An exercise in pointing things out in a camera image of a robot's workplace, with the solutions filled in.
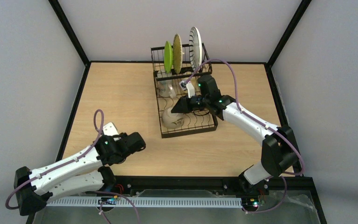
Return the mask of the white ceramic bowl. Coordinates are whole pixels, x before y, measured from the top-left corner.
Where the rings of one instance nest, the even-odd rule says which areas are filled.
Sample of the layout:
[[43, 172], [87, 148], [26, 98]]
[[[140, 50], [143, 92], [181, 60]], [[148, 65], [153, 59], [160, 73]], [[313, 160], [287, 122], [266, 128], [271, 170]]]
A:
[[172, 107], [164, 110], [162, 114], [162, 125], [168, 129], [180, 128], [184, 124], [184, 114], [172, 113]]

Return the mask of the yellow mug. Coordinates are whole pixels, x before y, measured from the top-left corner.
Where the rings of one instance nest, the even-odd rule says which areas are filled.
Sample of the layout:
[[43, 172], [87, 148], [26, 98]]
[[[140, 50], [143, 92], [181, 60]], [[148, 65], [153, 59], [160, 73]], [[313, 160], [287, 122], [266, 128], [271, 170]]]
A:
[[197, 91], [198, 89], [199, 89], [199, 84], [198, 84], [198, 81], [197, 81], [197, 77], [192, 77], [191, 79], [190, 79], [190, 81], [189, 82], [187, 82], [186, 83], [186, 81], [188, 80], [188, 78], [186, 77], [186, 78], [184, 78], [180, 83], [179, 83], [179, 85], [181, 86], [181, 88], [183, 89], [183, 90], [187, 90], [187, 84], [192, 84], [192, 86], [194, 87], [194, 89]]

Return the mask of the clear glass cup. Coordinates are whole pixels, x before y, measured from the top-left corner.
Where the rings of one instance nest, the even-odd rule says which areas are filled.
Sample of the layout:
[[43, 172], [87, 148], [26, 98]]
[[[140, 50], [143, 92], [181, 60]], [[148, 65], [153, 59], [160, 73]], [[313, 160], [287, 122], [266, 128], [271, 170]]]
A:
[[157, 81], [158, 93], [162, 97], [176, 97], [176, 92], [173, 87], [172, 73], [166, 73], [165, 71], [159, 71], [157, 78], [169, 78], [167, 80]]

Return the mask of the green plate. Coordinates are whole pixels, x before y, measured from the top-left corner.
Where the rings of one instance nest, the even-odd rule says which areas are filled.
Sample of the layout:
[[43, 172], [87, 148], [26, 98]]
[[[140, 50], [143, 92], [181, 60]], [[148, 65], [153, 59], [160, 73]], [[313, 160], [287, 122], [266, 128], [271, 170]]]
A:
[[173, 63], [173, 49], [169, 41], [165, 42], [164, 46], [164, 69], [166, 73], [171, 73]]

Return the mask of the round bamboo tray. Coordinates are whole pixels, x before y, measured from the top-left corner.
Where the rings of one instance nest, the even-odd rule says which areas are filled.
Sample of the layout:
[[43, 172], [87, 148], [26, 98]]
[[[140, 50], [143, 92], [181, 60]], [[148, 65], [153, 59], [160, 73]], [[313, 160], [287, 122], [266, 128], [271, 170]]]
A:
[[172, 65], [176, 74], [180, 74], [183, 62], [182, 41], [179, 34], [175, 34], [172, 45], [173, 60]]

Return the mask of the blue striped white plate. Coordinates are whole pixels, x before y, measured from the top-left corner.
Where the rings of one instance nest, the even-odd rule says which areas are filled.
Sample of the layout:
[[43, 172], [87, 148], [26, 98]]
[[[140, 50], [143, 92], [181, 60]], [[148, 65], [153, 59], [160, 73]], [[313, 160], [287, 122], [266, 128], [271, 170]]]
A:
[[189, 58], [191, 67], [195, 72], [202, 64], [202, 41], [200, 32], [196, 27], [192, 27], [189, 34]]

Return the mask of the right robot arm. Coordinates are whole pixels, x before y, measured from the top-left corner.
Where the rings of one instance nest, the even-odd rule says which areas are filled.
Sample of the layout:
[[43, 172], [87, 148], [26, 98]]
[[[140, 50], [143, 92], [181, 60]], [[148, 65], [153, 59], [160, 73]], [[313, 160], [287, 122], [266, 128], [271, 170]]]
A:
[[200, 94], [195, 93], [191, 81], [182, 80], [179, 85], [187, 95], [182, 96], [172, 108], [173, 113], [190, 113], [208, 110], [213, 116], [225, 120], [253, 137], [262, 147], [261, 160], [247, 168], [242, 178], [248, 186], [254, 186], [269, 177], [280, 176], [299, 161], [295, 137], [288, 126], [269, 123], [241, 106], [229, 95], [222, 95], [211, 75], [198, 78]]

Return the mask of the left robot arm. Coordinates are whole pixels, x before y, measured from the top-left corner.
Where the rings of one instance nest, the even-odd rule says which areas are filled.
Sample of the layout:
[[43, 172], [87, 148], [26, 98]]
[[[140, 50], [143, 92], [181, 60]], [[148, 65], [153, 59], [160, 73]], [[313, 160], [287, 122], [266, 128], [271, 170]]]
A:
[[114, 183], [110, 169], [146, 148], [138, 132], [101, 135], [75, 155], [43, 168], [16, 170], [14, 189], [21, 216], [41, 211], [47, 203], [72, 194], [97, 191]]

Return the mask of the left circuit board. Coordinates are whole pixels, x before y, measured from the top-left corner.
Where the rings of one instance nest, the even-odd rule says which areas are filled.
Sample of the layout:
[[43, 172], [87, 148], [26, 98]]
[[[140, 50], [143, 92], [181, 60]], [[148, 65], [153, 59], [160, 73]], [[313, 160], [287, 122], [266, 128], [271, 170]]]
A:
[[98, 205], [99, 206], [108, 206], [108, 205], [116, 206], [119, 201], [120, 201], [119, 196], [102, 196], [98, 200]]

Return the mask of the circuit board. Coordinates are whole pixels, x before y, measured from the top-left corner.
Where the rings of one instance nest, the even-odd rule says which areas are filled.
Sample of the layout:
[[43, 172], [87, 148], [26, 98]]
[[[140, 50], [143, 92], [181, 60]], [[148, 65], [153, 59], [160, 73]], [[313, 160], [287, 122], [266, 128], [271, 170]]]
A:
[[258, 208], [265, 204], [264, 198], [242, 198], [241, 204], [245, 208]]
[[99, 206], [108, 206], [108, 205], [116, 206], [119, 201], [120, 201], [119, 196], [102, 196], [98, 200], [98, 205]]

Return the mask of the right circuit board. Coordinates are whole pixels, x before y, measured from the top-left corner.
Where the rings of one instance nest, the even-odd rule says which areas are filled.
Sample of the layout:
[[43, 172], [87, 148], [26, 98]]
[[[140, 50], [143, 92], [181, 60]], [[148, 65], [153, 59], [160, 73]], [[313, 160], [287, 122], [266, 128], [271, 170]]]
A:
[[245, 208], [258, 208], [265, 204], [264, 198], [242, 198], [241, 204]]

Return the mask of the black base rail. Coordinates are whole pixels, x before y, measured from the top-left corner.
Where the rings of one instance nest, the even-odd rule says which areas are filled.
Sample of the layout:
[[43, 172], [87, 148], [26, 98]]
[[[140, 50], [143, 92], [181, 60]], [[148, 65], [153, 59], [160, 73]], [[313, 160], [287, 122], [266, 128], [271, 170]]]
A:
[[245, 183], [242, 177], [167, 177], [167, 176], [116, 176], [116, 182], [97, 190], [98, 194], [110, 192], [134, 196], [145, 190], [206, 190], [220, 195], [236, 197], [265, 195], [271, 190], [314, 191], [315, 185], [311, 177], [280, 177], [261, 181], [256, 185]]

